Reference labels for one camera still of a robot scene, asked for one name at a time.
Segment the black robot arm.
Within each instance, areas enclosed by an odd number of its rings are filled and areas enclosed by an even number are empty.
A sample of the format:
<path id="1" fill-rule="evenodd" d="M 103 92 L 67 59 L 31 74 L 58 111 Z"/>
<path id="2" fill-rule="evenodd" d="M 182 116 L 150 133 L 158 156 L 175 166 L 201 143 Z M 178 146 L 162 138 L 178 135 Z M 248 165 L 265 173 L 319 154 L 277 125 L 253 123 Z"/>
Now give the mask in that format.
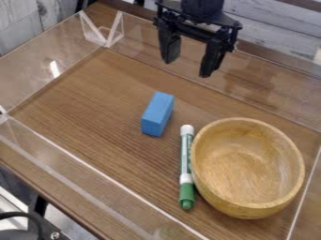
<path id="1" fill-rule="evenodd" d="M 200 76 L 209 78 L 220 69 L 226 53 L 234 51 L 242 23 L 224 13 L 225 0 L 155 0 L 155 5 L 153 24 L 163 62 L 170 64 L 178 59 L 182 37 L 201 41 L 206 51 Z"/>

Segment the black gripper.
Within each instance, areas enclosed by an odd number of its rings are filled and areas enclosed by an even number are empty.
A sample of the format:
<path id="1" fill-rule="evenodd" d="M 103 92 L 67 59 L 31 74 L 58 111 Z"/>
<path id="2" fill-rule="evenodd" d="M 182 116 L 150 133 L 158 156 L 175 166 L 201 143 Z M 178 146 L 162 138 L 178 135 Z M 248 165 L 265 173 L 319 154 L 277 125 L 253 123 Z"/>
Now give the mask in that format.
<path id="1" fill-rule="evenodd" d="M 220 69 L 226 51 L 233 52 L 244 25 L 224 13 L 225 0 L 155 0 L 161 56 L 166 64 L 181 54 L 181 35 L 208 42 L 200 76 Z"/>

